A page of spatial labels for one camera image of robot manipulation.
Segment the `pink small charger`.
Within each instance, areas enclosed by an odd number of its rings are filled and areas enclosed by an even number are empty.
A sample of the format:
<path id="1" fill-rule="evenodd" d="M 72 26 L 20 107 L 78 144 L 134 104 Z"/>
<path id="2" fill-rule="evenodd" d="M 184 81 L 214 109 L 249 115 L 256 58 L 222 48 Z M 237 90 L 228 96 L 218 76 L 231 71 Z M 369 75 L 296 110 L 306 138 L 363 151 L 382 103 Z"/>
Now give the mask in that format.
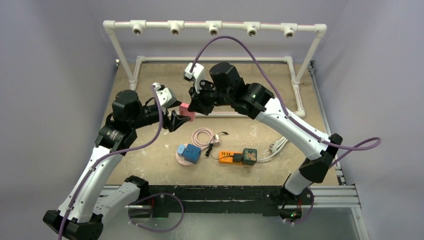
<path id="1" fill-rule="evenodd" d="M 194 111 L 189 111 L 189 106 L 190 105 L 188 103 L 181 103 L 178 107 L 179 115 L 183 117 L 189 117 L 189 121 L 193 122 L 196 117 L 196 113 Z"/>

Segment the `light blue USB charger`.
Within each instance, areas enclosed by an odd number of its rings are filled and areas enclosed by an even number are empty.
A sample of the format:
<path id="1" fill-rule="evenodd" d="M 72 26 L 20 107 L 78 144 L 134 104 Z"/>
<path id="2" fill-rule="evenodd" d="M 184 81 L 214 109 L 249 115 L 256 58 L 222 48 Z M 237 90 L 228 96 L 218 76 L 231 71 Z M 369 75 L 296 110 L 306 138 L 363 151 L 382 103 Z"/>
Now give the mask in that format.
<path id="1" fill-rule="evenodd" d="M 180 156 L 180 157 L 183 156 L 185 149 L 186 149 L 186 145 L 180 144 L 177 148 L 177 151 L 176 151 L 177 155 Z"/>

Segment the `blue cube socket adapter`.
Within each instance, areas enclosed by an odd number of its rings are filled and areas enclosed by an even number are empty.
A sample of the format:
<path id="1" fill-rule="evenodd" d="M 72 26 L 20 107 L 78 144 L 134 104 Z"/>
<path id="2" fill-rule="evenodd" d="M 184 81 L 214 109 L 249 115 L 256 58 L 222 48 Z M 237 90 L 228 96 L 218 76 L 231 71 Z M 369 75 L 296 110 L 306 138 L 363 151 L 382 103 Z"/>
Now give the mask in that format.
<path id="1" fill-rule="evenodd" d="M 197 164 L 200 159 L 201 153 L 202 149 L 200 147 L 188 144 L 184 149 L 182 157 L 185 161 L 191 164 Z"/>

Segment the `pink round socket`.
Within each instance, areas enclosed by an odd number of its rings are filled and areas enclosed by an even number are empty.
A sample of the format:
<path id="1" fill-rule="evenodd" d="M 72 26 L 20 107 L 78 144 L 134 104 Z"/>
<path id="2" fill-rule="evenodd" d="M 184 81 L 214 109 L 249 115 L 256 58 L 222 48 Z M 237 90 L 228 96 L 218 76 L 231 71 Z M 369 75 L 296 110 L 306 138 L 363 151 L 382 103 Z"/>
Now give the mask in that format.
<path id="1" fill-rule="evenodd" d="M 180 156 L 177 152 L 175 153 L 176 161 L 183 167 L 191 167 L 194 166 L 194 163 L 186 161 L 183 156 Z"/>

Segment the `black power adapter with cord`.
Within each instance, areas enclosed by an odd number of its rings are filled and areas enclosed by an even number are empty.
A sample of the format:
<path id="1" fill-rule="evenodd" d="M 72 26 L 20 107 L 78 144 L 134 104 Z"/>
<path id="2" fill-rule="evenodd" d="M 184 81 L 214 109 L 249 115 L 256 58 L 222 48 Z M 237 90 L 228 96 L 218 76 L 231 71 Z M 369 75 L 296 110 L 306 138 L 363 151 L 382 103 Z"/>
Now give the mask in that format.
<path id="1" fill-rule="evenodd" d="M 214 160 L 218 160 L 220 164 L 230 164 L 230 165 L 241 165 L 242 164 L 242 154 L 238 152 L 221 152 L 218 157 L 211 155 L 212 150 L 214 149 L 215 144 L 219 143 L 220 135 L 229 135 L 226 131 L 221 131 L 217 134 L 213 134 L 206 148 L 205 156 L 207 158 L 211 157 Z"/>

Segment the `dark green cube plug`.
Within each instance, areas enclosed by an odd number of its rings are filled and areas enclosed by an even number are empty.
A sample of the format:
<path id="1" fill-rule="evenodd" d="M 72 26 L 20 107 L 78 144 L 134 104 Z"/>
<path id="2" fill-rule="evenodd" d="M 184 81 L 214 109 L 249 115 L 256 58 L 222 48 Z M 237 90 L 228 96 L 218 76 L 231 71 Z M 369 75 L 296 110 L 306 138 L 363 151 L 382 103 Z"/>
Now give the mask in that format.
<path id="1" fill-rule="evenodd" d="M 255 148 L 244 148 L 241 154 L 241 163 L 247 166 L 254 166 L 258 160 L 258 152 Z"/>

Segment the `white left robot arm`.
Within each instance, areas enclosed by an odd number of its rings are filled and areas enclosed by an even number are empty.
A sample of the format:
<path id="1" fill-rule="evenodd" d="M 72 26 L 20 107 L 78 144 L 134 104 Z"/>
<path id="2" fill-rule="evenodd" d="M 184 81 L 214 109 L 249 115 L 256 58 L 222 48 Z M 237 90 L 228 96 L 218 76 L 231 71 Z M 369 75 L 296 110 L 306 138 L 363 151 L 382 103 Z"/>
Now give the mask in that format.
<path id="1" fill-rule="evenodd" d="M 127 152 L 133 151 L 137 129 L 158 124 L 159 130 L 175 131 L 189 117 L 168 112 L 180 102 L 164 85 L 151 86 L 153 97 L 142 103 L 136 91 L 120 91 L 112 103 L 112 112 L 100 129 L 91 157 L 75 187 L 56 210 L 48 210 L 43 222 L 59 239 L 97 240 L 105 224 L 130 204 L 149 208 L 163 204 L 166 192 L 151 193 L 149 183 L 137 176 L 127 177 L 105 198 L 101 192 Z"/>

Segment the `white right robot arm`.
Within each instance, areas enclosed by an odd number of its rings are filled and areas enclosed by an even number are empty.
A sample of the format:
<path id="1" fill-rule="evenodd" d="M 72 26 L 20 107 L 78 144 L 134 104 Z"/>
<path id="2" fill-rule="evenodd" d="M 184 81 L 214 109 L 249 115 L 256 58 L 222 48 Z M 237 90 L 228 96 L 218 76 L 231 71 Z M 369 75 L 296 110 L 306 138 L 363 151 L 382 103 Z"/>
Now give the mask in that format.
<path id="1" fill-rule="evenodd" d="M 300 198 L 313 183 L 322 183 L 338 152 L 342 137 L 328 135 L 312 127 L 283 107 L 278 98 L 262 84 L 245 83 L 237 68 L 228 62 L 215 64 L 209 70 L 212 81 L 205 77 L 205 67 L 189 63 L 183 77 L 193 86 L 189 89 L 188 110 L 209 115 L 214 107 L 230 106 L 235 112 L 248 116 L 272 128 L 305 155 L 299 169 L 285 181 L 280 196 L 288 204 Z"/>

